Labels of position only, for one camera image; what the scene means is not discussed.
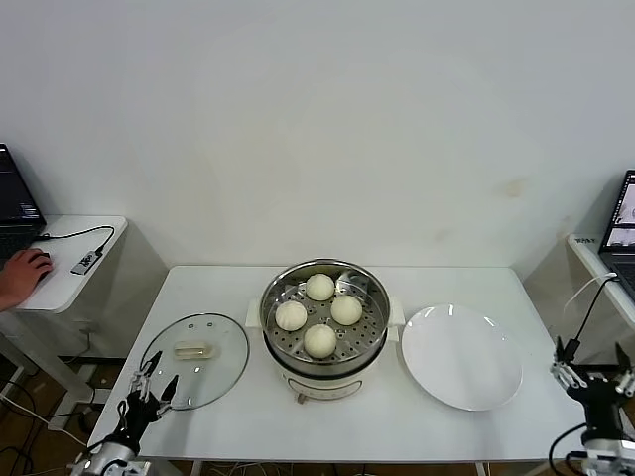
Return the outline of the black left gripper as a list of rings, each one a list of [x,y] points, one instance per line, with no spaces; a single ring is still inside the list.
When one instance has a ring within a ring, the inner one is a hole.
[[[172,408],[172,400],[177,392],[178,375],[173,377],[158,399],[150,392],[151,376],[162,355],[163,352],[158,351],[133,373],[130,394],[117,407],[119,422],[116,427],[116,438],[128,447],[139,447],[147,427]]]

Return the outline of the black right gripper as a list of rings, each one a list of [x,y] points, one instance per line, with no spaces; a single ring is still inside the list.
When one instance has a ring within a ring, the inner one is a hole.
[[[620,409],[634,395],[634,370],[630,357],[619,343],[615,344],[619,370],[618,384],[602,379],[584,379],[573,368],[574,355],[580,342],[569,339],[567,343],[558,336],[554,362],[550,372],[567,395],[580,403],[584,410],[585,431],[582,439],[625,439]]]

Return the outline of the person's bare hand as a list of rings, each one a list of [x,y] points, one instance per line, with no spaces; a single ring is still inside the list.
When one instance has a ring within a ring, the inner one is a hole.
[[[6,311],[24,302],[41,278],[52,269],[50,255],[41,249],[18,251],[1,270],[1,310]]]

